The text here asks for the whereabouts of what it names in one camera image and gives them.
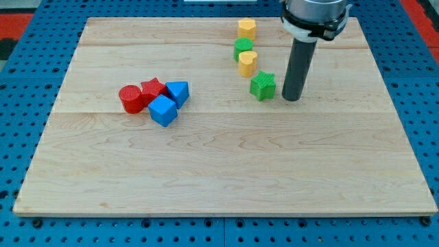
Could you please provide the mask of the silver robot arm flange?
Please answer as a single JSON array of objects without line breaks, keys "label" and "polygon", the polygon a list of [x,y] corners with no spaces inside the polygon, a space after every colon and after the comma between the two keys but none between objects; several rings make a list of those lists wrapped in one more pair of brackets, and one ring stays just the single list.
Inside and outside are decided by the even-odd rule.
[{"label": "silver robot arm flange", "polygon": [[285,0],[281,22],[300,42],[332,41],[345,28],[351,7],[347,0]]}]

